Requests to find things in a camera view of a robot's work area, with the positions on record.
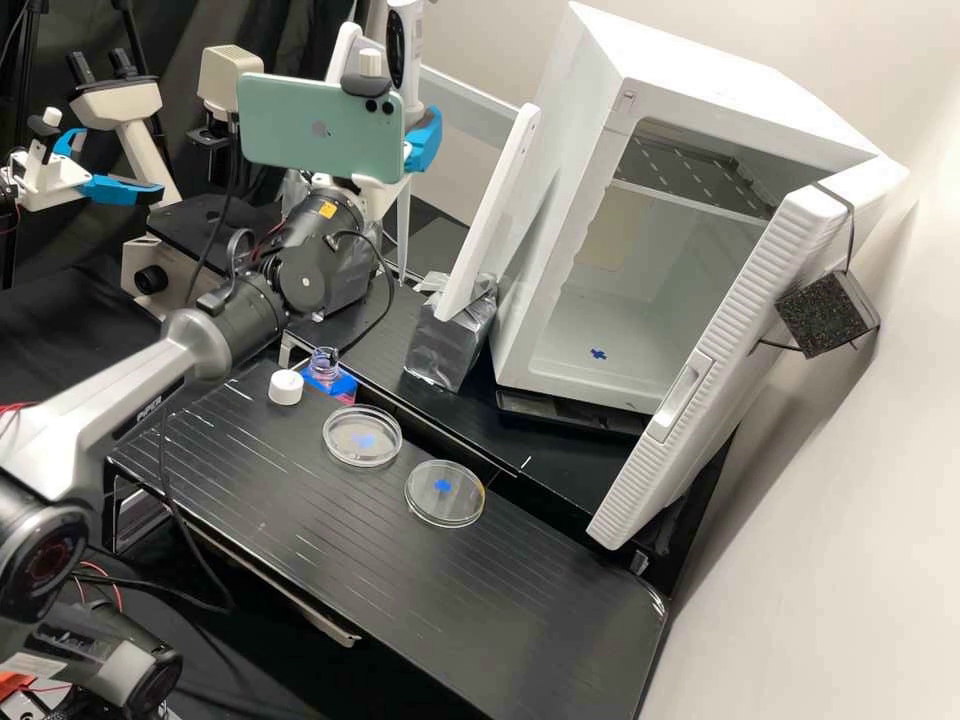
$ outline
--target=petri dish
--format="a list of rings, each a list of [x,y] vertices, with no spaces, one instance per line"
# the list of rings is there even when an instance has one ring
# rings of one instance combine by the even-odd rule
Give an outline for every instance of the petri dish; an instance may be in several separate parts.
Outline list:
[[[438,527],[460,528],[480,517],[486,493],[480,478],[463,465],[427,460],[410,472],[403,495],[421,520]]]
[[[389,413],[372,405],[352,405],[330,414],[323,423],[323,441],[340,462],[373,468],[397,456],[403,435]]]

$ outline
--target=mint green smartphone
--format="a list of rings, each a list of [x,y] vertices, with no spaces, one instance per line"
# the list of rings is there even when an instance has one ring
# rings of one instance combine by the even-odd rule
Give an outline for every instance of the mint green smartphone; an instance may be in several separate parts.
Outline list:
[[[395,183],[403,175],[403,98],[263,73],[237,81],[240,143],[251,162]]]

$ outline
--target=black cable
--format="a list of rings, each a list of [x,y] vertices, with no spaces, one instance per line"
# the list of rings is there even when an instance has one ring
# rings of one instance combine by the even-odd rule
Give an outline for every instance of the black cable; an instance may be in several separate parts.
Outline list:
[[[855,223],[856,208],[854,207],[852,202],[850,202],[849,200],[847,200],[845,197],[841,195],[837,195],[837,193],[835,193],[830,188],[825,187],[818,182],[813,183],[813,186],[817,190],[822,192],[824,195],[827,195],[833,198],[838,203],[843,205],[847,209],[847,212],[850,213],[850,238],[849,240],[847,240],[847,259],[843,265],[843,274],[846,275],[848,272],[850,272],[850,261],[853,259],[853,240],[857,234],[857,228]],[[772,340],[764,340],[763,338],[760,338],[759,340],[757,340],[757,345],[769,345],[770,347],[780,348],[781,350],[792,350],[794,352],[803,352],[803,350],[796,347],[795,345],[784,345],[782,343],[775,343]]]
[[[120,17],[123,18],[123,27],[127,31],[127,39],[130,41],[130,52],[133,53],[133,62],[137,66],[137,71],[141,75],[149,75],[150,70],[147,67],[147,56],[143,52],[143,43],[140,41],[140,33],[137,31],[137,23],[133,17],[133,10],[127,0],[114,2],[113,7],[120,11]],[[163,132],[163,125],[160,124],[160,114],[154,113],[150,116],[150,134],[153,136],[153,142],[163,157],[163,163],[167,166],[170,176],[173,177],[173,161],[170,159],[170,150],[167,147],[167,136]]]
[[[74,720],[74,718],[88,717],[86,712],[91,709],[91,704],[102,705],[102,703],[102,700],[95,698],[88,690],[81,688],[79,685],[74,685],[67,692],[66,697],[60,701],[60,704],[44,715],[44,720]]]
[[[140,592],[172,595],[173,597],[179,598],[184,602],[190,603],[196,608],[206,610],[207,612],[218,613],[220,615],[226,615],[230,612],[224,607],[200,600],[199,598],[196,598],[189,593],[185,593],[182,590],[177,590],[176,588],[172,588],[167,585],[161,585],[160,583],[155,583],[150,580],[118,578],[113,575],[86,573],[82,570],[74,570],[72,573],[70,573],[70,576],[90,585],[116,585],[117,587],[122,587],[126,590],[139,590]]]
[[[316,715],[304,715],[304,713],[299,710],[287,710],[286,708],[266,705],[262,702],[251,703],[232,697],[217,697],[210,693],[209,688],[200,688],[185,682],[177,683],[177,686],[170,694],[173,695],[176,693],[215,705],[222,710],[241,713],[247,717],[257,718],[258,720],[304,720],[305,717],[316,717],[318,719],[322,717],[319,713]]]
[[[257,191],[260,189],[260,186],[263,185],[263,181],[267,177],[267,171],[269,170],[268,165],[261,165],[260,169],[257,170],[256,175],[253,176],[253,179],[250,181],[247,191],[243,194],[243,199],[246,202],[250,202],[253,199],[253,196],[257,194]]]
[[[387,306],[383,309],[383,312],[380,313],[379,316],[377,316],[376,320],[374,320],[372,323],[367,325],[367,327],[361,330],[356,335],[356,337],[354,337],[350,342],[346,343],[345,345],[342,345],[339,348],[341,357],[347,352],[347,350],[349,350],[358,342],[363,340],[367,336],[367,334],[371,330],[373,330],[380,323],[380,321],[387,316],[387,313],[390,312],[390,308],[393,307],[393,298],[394,298],[394,295],[396,295],[396,280],[394,279],[393,274],[390,272],[390,268],[387,267],[387,263],[383,259],[383,255],[380,254],[380,250],[377,249],[377,246],[373,244],[373,241],[361,232],[357,232],[356,230],[348,230],[348,229],[337,230],[335,233],[333,233],[332,237],[334,240],[336,240],[337,238],[342,237],[344,235],[349,235],[351,237],[357,237],[362,239],[367,243],[367,245],[370,246],[370,249],[373,250],[373,254],[377,256],[377,262],[380,263],[380,267],[383,268],[383,276],[384,276],[384,279],[387,281]]]
[[[772,340],[764,340],[760,338],[757,340],[757,345],[769,345],[770,347],[780,348],[781,350],[793,350],[794,352],[803,352],[800,348],[795,345],[784,345],[783,343],[775,343]]]
[[[0,237],[2,237],[20,227],[20,208],[17,207],[17,195],[13,188],[2,181],[0,181],[0,195],[3,195],[3,199],[0,200],[0,216],[7,218],[8,225],[0,230]]]
[[[226,222],[227,212],[230,210],[230,202],[233,200],[233,191],[235,187],[234,175],[237,172],[237,136],[230,136],[230,174],[227,177],[227,194],[223,196],[223,206],[220,208],[220,217],[217,219],[217,224],[213,227],[213,232],[210,233],[210,237],[207,238],[207,244],[203,246],[203,250],[200,252],[200,257],[197,258],[197,264],[193,268],[193,273],[190,275],[190,282],[187,285],[187,294],[183,298],[183,304],[186,306],[190,303],[190,296],[193,294],[193,288],[197,284],[197,278],[200,277],[200,271],[203,270],[203,266],[207,262],[207,256],[210,255],[210,250],[213,249],[213,244],[217,240],[217,235],[220,234],[220,229],[223,227],[223,223]]]
[[[7,420],[2,426],[0,426],[0,438],[3,437],[4,433],[7,432],[7,430],[10,428],[11,425],[17,422],[17,420],[20,418],[20,411],[22,409],[23,408],[17,408],[16,410],[14,410],[13,413],[10,415],[10,419]],[[7,412],[0,413],[0,422],[3,422],[6,419]]]
[[[3,68],[3,61],[7,59],[7,50],[10,49],[10,42],[13,40],[13,36],[17,34],[17,28],[20,27],[20,23],[23,22],[23,18],[27,14],[27,5],[29,4],[30,0],[24,0],[23,7],[20,8],[20,13],[13,21],[13,25],[10,26],[10,32],[7,33],[7,39],[3,43],[3,50],[0,50],[0,68]]]
[[[857,233],[856,225],[854,222],[856,219],[855,218],[856,208],[854,207],[852,202],[847,200],[842,195],[837,195],[837,193],[835,193],[830,188],[825,187],[824,185],[821,185],[818,182],[813,183],[813,186],[817,190],[822,192],[824,195],[828,195],[829,197],[832,197],[838,203],[843,205],[847,209],[847,212],[850,213],[850,239],[847,241],[847,261],[843,266],[843,274],[846,275],[848,272],[850,272],[850,261],[853,259],[853,238]]]
[[[193,553],[193,556],[197,559],[197,562],[200,563],[200,566],[206,572],[207,577],[213,582],[214,585],[220,590],[220,594],[223,596],[223,605],[224,607],[219,608],[218,612],[224,614],[232,613],[236,607],[237,603],[233,599],[233,595],[230,593],[230,589],[223,583],[223,581],[217,576],[213,571],[213,568],[207,563],[205,557],[200,552],[200,548],[197,547],[196,542],[193,539],[193,535],[190,534],[190,529],[187,527],[187,524],[183,521],[183,517],[180,515],[180,508],[177,507],[177,503],[173,500],[173,492],[170,488],[170,478],[167,477],[167,471],[164,467],[164,446],[166,445],[166,436],[167,436],[167,415],[168,410],[165,406],[160,411],[160,437],[157,440],[157,465],[158,465],[158,474],[160,475],[160,487],[163,489],[163,501],[167,508],[170,510],[170,514],[173,516],[173,521],[176,523],[177,527],[180,529],[180,533],[183,535],[184,540],[187,541],[187,545],[190,546],[190,551]]]
[[[250,694],[253,695],[253,699],[256,700],[257,702],[260,702],[260,698],[256,696],[256,693],[253,692],[253,688],[250,684],[250,681],[243,674],[243,671],[237,667],[237,664],[233,661],[233,658],[227,655],[227,653],[223,650],[223,648],[220,647],[220,645],[215,641],[215,639],[210,634],[210,632],[205,627],[200,625],[200,623],[194,620],[193,618],[187,615],[181,615],[180,617],[186,620],[187,624],[191,628],[193,628],[193,631],[197,633],[197,635],[199,635],[203,639],[203,641],[207,644],[207,647],[213,650],[213,652],[217,655],[217,657],[219,657],[220,660],[223,661],[223,664],[227,667],[227,670],[229,670],[230,674],[233,675],[233,679],[237,681],[237,685],[239,687],[248,688],[248,690],[250,691]]]

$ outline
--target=blue cross mark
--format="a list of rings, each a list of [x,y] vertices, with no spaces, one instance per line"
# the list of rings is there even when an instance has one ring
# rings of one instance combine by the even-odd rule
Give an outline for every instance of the blue cross mark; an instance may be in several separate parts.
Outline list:
[[[357,447],[361,450],[369,450],[373,447],[373,444],[376,442],[376,438],[373,435],[354,435],[353,442],[356,443]]]

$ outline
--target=black backdrop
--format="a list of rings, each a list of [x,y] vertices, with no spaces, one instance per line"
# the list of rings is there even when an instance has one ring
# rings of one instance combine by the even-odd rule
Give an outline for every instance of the black backdrop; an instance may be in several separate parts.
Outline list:
[[[6,37],[23,0],[0,0],[0,33]],[[184,133],[202,124],[196,97],[200,55],[207,45],[236,43],[263,58],[268,72],[322,78],[340,24],[353,0],[134,0],[133,10],[151,73],[160,76],[160,112],[180,192],[211,191],[207,157]],[[357,12],[364,12],[358,3]],[[41,16],[34,55],[29,112],[56,105],[62,128],[79,125],[67,97],[73,78],[64,61],[82,50],[98,78],[111,77],[107,51],[129,44],[110,0],[50,0]],[[14,146],[16,44],[0,70],[0,150]],[[90,131],[81,162],[93,172],[131,176],[115,135]],[[23,217],[18,244],[17,284],[97,255],[119,257],[124,240],[143,232],[146,211],[87,202]]]

